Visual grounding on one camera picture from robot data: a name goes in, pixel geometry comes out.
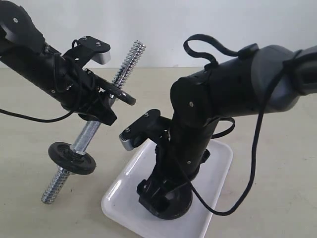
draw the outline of white tray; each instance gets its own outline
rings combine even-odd
[[[211,215],[193,194],[189,211],[176,220],[153,216],[139,202],[137,185],[155,165],[155,144],[147,141],[131,159],[102,199],[104,214],[144,238],[203,238]],[[202,164],[193,184],[212,208],[216,206],[233,153],[229,146],[211,140],[209,159]]]

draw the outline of plastic tray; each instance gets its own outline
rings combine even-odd
[[[102,199],[104,214],[144,238],[203,238],[211,220],[210,213],[193,195],[189,211],[176,220],[162,220],[153,216],[141,204],[137,185],[147,179],[155,165],[155,144],[147,141],[133,156],[126,168]],[[209,159],[201,166],[193,184],[214,208],[228,173],[233,153],[229,146],[211,140]]]

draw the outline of beige table surface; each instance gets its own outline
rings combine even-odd
[[[97,168],[71,176],[53,205],[41,195],[56,172],[47,149],[56,141],[72,143],[85,122],[73,115],[42,124],[0,115],[0,238],[137,238],[105,217],[101,198],[134,152],[123,149],[119,133],[149,109],[171,117],[169,89],[197,68],[137,69],[125,90],[137,98],[133,107],[116,102],[118,120],[101,126],[88,147]],[[111,80],[115,69],[96,69]],[[59,103],[9,69],[0,69],[0,108],[44,119],[62,115]],[[267,115],[258,149],[255,185],[229,217],[213,216],[207,238],[317,237],[317,103],[300,99],[295,108]],[[236,129],[221,141],[234,159],[217,209],[227,210],[245,188],[256,117],[236,119]]]

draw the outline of white wall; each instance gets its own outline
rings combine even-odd
[[[316,0],[13,0],[31,15],[47,42],[65,52],[91,35],[111,45],[119,67],[134,40],[147,45],[139,67],[202,66],[183,50],[196,33],[210,34],[239,50],[251,43],[292,50],[317,44]],[[226,57],[200,43],[195,49]]]

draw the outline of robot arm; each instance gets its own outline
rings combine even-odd
[[[190,40],[211,43],[235,58],[218,64],[212,55],[191,50],[187,44]],[[317,47],[292,52],[275,45],[259,49],[253,44],[233,52],[210,36],[194,35],[184,43],[184,48],[189,55],[206,58],[211,63],[173,84],[172,119],[161,117],[158,110],[150,110],[129,126],[120,139],[126,149],[141,145],[147,138],[157,144],[154,170],[137,187],[139,202],[159,218],[175,219],[189,209],[192,191],[199,198],[190,181],[210,155],[206,147],[214,138],[218,122],[259,114],[252,172],[245,192],[228,212],[217,212],[204,204],[216,215],[230,215],[253,183],[263,114],[287,111],[300,96],[317,92]]]
[[[133,105],[135,99],[82,67],[91,59],[105,64],[110,45],[83,37],[63,56],[45,42],[21,6],[0,0],[0,61],[85,120],[112,125],[113,97]]]

